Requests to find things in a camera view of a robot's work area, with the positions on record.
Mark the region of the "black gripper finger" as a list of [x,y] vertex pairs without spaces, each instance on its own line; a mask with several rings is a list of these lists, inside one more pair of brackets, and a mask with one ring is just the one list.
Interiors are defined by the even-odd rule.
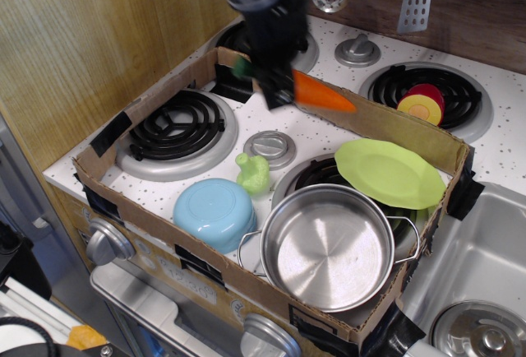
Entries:
[[291,67],[258,69],[257,81],[269,110],[294,102],[294,79]]

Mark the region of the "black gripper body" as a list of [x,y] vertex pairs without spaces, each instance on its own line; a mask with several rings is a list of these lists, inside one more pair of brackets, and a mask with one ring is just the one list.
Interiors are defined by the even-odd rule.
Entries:
[[262,86],[290,86],[292,60],[307,36],[307,0],[233,0],[242,13],[255,78]]

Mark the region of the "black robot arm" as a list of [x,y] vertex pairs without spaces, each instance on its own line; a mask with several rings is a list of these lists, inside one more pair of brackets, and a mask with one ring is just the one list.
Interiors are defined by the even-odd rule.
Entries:
[[292,61],[307,42],[307,0],[228,0],[247,29],[253,76],[267,107],[295,100]]

